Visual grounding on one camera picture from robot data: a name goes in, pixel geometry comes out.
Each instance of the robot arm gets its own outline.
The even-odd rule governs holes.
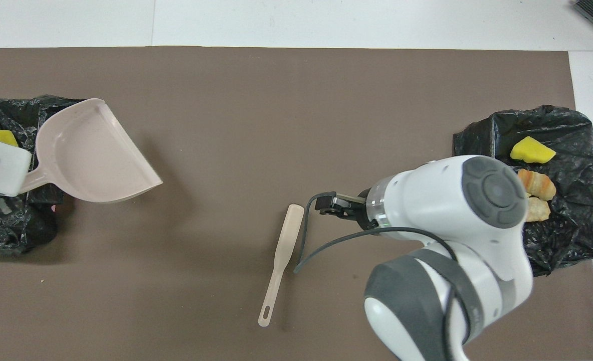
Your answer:
[[[425,244],[376,266],[365,289],[369,324],[400,359],[467,359],[463,344],[530,295],[522,241],[527,200],[502,162],[446,158],[385,178],[360,196],[364,204],[328,197],[317,209],[364,229],[415,228],[445,240],[383,233]]]

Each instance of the yellow object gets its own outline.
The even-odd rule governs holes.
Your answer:
[[[10,130],[0,130],[0,142],[12,146],[18,146],[18,142],[15,140],[14,133],[11,133]]]
[[[551,160],[556,151],[532,137],[525,137],[512,147],[510,158],[523,160],[526,163],[546,163]]]

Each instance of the dustpan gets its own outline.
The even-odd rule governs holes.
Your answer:
[[[54,114],[38,130],[38,167],[19,193],[54,183],[72,197],[113,203],[142,194],[162,180],[101,99]]]

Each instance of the bread piece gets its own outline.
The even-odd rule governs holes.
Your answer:
[[[528,217],[526,222],[541,222],[550,217],[550,208],[546,201],[536,197],[528,198]]]
[[[546,174],[519,169],[519,179],[526,188],[526,192],[539,197],[542,201],[550,201],[555,196],[555,184]]]

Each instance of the white floor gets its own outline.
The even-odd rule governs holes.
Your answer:
[[[266,46],[571,51],[593,121],[593,25],[569,0],[0,0],[0,48]]]

